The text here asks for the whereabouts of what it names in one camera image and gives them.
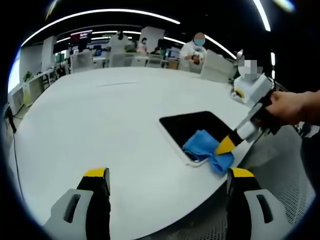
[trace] ceiling light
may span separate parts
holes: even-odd
[[[48,19],[49,15],[52,13],[52,11],[54,10],[56,3],[58,0],[54,0],[54,2],[51,4],[48,13],[46,14],[45,20]]]
[[[290,0],[273,0],[280,8],[287,12],[294,12],[295,5]]]
[[[64,39],[61,39],[61,40],[59,40],[59,41],[56,41],[56,43],[60,43],[60,42],[62,42],[62,41],[65,41],[65,40],[69,40],[71,37],[66,37],[66,38],[64,38]]]
[[[276,65],[276,56],[274,52],[271,52],[271,64],[272,66]]]
[[[139,31],[123,31],[124,34],[139,34],[141,35],[141,32]]]
[[[42,32],[43,30],[51,27],[52,25],[55,25],[57,23],[60,23],[64,20],[67,19],[71,19],[77,16],[81,16],[81,15],[86,15],[86,14],[95,14],[95,13],[107,13],[107,12],[121,12],[121,13],[133,13],[133,14],[142,14],[142,15],[148,15],[148,16],[152,16],[155,18],[159,18],[159,19],[163,19],[169,22],[172,22],[174,24],[180,24],[179,21],[174,20],[172,18],[166,17],[166,16],[161,16],[155,13],[151,13],[151,12],[147,12],[147,11],[139,11],[139,10],[132,10],[132,9],[120,9],[120,8],[108,8],[108,9],[97,9],[97,10],[90,10],[90,11],[83,11],[83,12],[79,12],[79,13],[75,13],[69,16],[65,16],[63,18],[60,18],[58,20],[55,20],[51,23],[49,23],[48,25],[45,25],[44,27],[40,28],[38,31],[34,32],[31,36],[29,36],[22,44],[21,47],[23,45],[26,44],[26,42],[28,42],[30,39],[32,39],[35,35],[37,35],[38,33]]]
[[[224,46],[222,46],[220,43],[218,43],[216,40],[212,39],[211,37],[204,35],[206,39],[208,39],[210,42],[214,43],[215,45],[217,45],[219,48],[221,48],[223,51],[225,51],[227,54],[229,54],[231,57],[233,57],[234,59],[237,59],[237,57],[230,52],[228,49],[226,49]]]
[[[76,34],[87,33],[87,32],[92,32],[92,30],[78,31],[78,32],[75,32],[75,33],[71,33],[71,34],[70,34],[70,36],[72,36],[72,35],[76,35]]]
[[[94,31],[92,34],[116,34],[118,31]]]
[[[260,16],[262,18],[265,30],[270,32],[271,29],[270,29],[270,25],[269,25],[269,22],[268,22],[268,18],[267,18],[267,15],[266,15],[266,12],[265,12],[264,8],[262,7],[261,2],[259,0],[253,0],[253,2],[254,2],[256,8],[259,11],[259,14],[260,14]]]
[[[178,44],[182,44],[182,45],[185,45],[185,44],[186,44],[186,43],[183,42],[183,41],[175,40],[175,39],[173,39],[173,38],[166,37],[166,36],[164,36],[163,39],[169,40],[169,41],[172,41],[172,42],[175,42],[175,43],[178,43]]]
[[[99,39],[110,39],[110,36],[101,36],[101,37],[93,37],[91,40],[99,40]]]

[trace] round table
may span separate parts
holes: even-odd
[[[93,168],[110,169],[111,239],[136,239],[181,219],[227,179],[185,165],[159,119],[210,111],[235,128],[249,109],[224,84],[184,71],[103,68],[66,75],[31,106],[16,136],[24,198],[43,225],[52,205]],[[237,166],[250,148],[233,152]],[[13,146],[9,163],[17,184]]]

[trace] white wall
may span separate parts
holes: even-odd
[[[38,72],[41,71],[42,48],[42,44],[36,46],[26,46],[21,48],[19,67],[20,83],[24,82],[24,76],[27,73],[27,71],[30,71],[32,75],[36,75]]]
[[[56,36],[48,37],[43,41],[42,47],[42,72],[55,65],[54,45],[57,42]]]
[[[141,30],[139,43],[143,38],[147,38],[146,51],[148,53],[151,53],[158,46],[158,40],[163,39],[164,36],[165,36],[165,30],[160,28],[155,28],[152,26],[146,26]]]

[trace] computer monitor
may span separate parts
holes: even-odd
[[[94,45],[93,50],[101,50],[101,45]]]

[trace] white jacket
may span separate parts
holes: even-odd
[[[202,64],[206,57],[207,50],[203,46],[198,46],[194,41],[187,42],[180,50],[180,69],[188,71],[189,61],[185,60],[188,55],[196,55],[200,58],[200,63]]]
[[[118,35],[113,35],[109,42],[111,47],[110,53],[113,54],[124,54],[126,52],[125,46],[129,44],[129,39],[126,35],[123,35],[121,40],[118,39]]]

